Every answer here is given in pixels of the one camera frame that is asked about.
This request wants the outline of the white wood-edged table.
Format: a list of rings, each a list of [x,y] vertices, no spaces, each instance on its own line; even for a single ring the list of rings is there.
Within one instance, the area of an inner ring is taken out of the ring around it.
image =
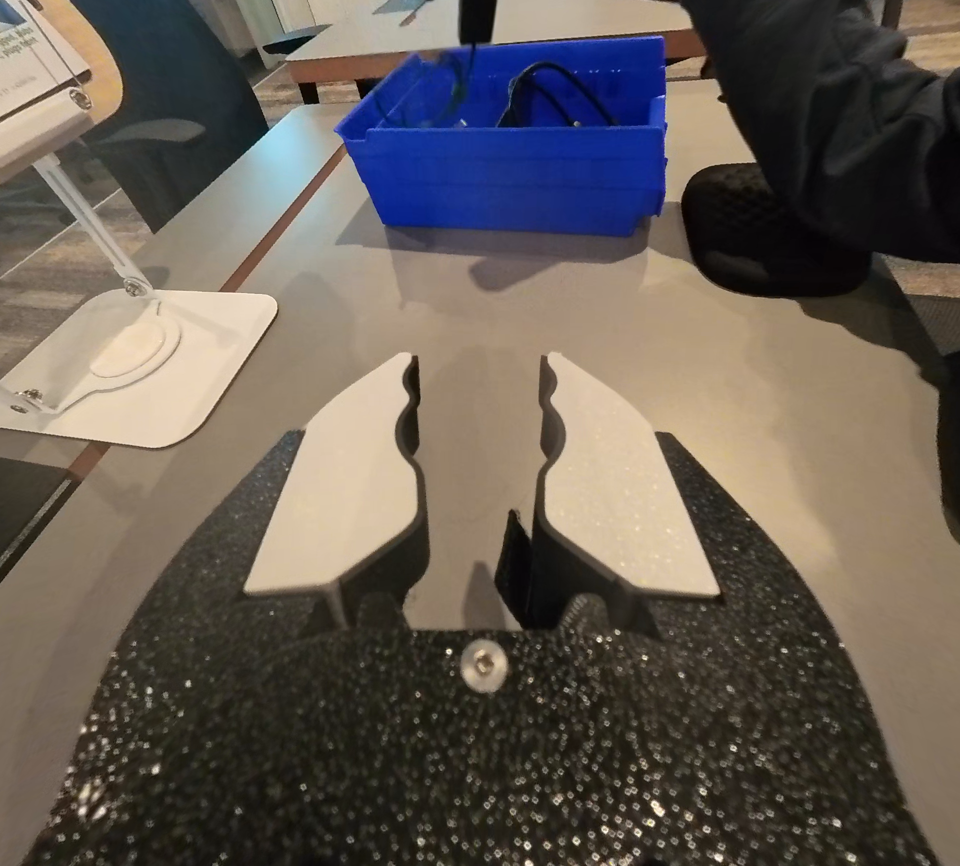
[[[319,85],[378,80],[409,54],[461,44],[459,0],[427,0],[406,13],[380,13],[380,5],[366,1],[286,58],[305,103],[319,101]],[[494,44],[661,36],[669,61],[705,55],[687,14],[666,0],[497,0],[491,36]]]

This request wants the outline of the printed instruction sheet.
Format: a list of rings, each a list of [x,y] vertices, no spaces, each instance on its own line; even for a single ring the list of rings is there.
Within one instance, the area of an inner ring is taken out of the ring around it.
[[[1,0],[2,163],[77,126],[92,108],[83,57],[29,0]]]

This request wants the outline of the person's right forearm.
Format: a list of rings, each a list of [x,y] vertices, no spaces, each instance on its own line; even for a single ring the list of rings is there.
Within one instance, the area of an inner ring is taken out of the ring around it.
[[[681,0],[731,116],[798,219],[850,248],[959,261],[959,75],[865,0]]]

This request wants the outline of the person's dark clothing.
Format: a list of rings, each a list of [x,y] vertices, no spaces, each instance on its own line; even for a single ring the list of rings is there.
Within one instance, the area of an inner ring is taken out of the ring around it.
[[[942,512],[959,543],[959,351],[942,357],[945,379],[939,391],[937,453]]]

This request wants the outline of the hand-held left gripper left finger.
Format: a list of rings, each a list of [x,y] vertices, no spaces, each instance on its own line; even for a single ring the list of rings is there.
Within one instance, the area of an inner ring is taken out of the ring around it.
[[[399,352],[309,419],[244,596],[318,596],[342,627],[371,597],[403,610],[430,559],[420,404],[419,358]]]

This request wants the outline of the black office chair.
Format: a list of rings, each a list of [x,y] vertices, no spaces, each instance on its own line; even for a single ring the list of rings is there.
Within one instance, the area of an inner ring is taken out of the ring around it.
[[[189,0],[70,0],[121,74],[85,137],[154,234],[269,130],[240,62]]]

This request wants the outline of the blue plastic bin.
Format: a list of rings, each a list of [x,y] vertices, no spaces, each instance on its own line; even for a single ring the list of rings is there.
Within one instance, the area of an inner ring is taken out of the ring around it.
[[[469,92],[440,128],[385,126],[374,103],[414,115],[450,73],[408,56],[337,125],[385,226],[631,236],[666,200],[666,43],[660,35],[477,45]]]

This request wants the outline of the black rectangular pad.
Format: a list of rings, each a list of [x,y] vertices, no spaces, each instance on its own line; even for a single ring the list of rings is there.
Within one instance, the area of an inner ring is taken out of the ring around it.
[[[1,459],[1,578],[5,578],[76,486],[67,468]]]

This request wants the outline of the white wooden document stand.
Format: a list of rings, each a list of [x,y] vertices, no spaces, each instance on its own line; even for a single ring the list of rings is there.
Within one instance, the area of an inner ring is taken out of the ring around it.
[[[87,63],[92,107],[77,126],[11,162],[31,167],[78,219],[121,282],[80,306],[2,377],[2,428],[163,450],[210,416],[278,315],[271,296],[156,288],[114,241],[57,152],[120,108],[108,46],[70,0],[29,0]]]

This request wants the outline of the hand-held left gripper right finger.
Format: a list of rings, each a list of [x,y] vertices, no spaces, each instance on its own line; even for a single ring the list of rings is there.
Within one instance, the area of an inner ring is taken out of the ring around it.
[[[722,589],[656,430],[560,352],[540,359],[531,624],[596,596],[618,629],[655,635],[654,600],[716,603]]]

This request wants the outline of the black oval wrist pad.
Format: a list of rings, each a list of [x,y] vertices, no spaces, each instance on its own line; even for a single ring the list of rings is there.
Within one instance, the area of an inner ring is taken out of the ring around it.
[[[680,214],[694,264],[727,291],[762,298],[846,295],[867,281],[872,254],[809,228],[752,163],[708,166],[690,177]]]

